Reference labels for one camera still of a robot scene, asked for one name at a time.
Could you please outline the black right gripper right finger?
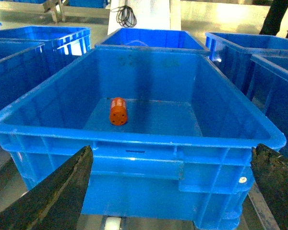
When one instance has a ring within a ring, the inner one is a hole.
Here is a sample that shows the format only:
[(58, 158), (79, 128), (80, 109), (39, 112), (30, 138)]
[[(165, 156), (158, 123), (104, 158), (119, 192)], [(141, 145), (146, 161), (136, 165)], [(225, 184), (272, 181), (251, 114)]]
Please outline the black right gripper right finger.
[(279, 228), (288, 230), (288, 158), (258, 144), (252, 148), (251, 169)]

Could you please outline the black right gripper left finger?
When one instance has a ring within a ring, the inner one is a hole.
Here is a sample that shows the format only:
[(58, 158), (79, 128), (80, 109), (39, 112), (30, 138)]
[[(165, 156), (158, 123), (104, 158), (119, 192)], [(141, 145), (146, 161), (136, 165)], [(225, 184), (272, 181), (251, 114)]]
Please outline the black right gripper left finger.
[(0, 230), (77, 228), (93, 165), (84, 146), (25, 195), (0, 212)]

